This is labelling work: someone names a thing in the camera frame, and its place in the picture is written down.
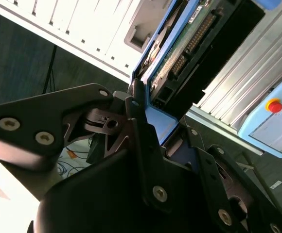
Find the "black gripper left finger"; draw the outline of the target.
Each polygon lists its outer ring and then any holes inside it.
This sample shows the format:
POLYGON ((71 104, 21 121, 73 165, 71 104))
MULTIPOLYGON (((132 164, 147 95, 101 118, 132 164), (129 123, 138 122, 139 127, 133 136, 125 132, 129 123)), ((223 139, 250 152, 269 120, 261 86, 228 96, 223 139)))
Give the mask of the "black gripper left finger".
POLYGON ((146 119, 145 90, 135 80, 127 93, 87 84, 0 105, 0 161, 31 171, 52 169, 65 146, 105 136, 102 158, 121 152, 134 159, 144 203, 172 210, 172 192, 154 126, 146 119))

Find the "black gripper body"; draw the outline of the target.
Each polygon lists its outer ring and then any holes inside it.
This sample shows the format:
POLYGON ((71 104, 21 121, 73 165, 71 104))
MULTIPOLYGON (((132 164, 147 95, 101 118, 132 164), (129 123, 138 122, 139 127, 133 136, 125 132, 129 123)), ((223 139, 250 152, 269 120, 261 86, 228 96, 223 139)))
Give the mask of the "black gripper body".
POLYGON ((165 161, 170 213, 146 205, 134 159, 118 153, 53 186, 41 200, 35 233, 217 233, 197 176, 165 161))

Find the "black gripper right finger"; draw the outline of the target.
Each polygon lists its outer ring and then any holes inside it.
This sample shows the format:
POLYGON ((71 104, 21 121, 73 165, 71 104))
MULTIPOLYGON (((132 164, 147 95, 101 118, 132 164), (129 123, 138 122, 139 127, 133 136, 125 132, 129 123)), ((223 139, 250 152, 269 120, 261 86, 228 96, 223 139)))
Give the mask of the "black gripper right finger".
POLYGON ((182 231, 282 233, 282 214, 217 146, 201 148, 199 134, 182 128, 182 231))

